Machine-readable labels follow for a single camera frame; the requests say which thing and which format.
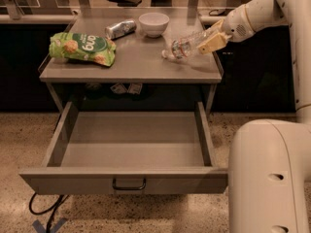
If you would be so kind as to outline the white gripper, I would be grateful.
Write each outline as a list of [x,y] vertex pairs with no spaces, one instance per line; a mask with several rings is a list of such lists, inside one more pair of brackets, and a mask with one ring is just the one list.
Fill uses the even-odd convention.
[[197,46],[201,54],[220,50],[224,48],[230,40],[231,42],[243,42],[254,36],[253,30],[247,16],[246,6],[241,5],[231,11],[224,20],[220,19],[211,26],[214,31],[224,31],[225,33],[215,33]]

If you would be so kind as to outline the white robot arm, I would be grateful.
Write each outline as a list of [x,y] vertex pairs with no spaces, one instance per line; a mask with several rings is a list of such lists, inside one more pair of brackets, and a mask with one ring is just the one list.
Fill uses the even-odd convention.
[[290,32],[294,111],[247,122],[228,159],[229,233],[310,233],[304,185],[311,175],[311,0],[251,0],[215,24],[226,41],[262,29]]

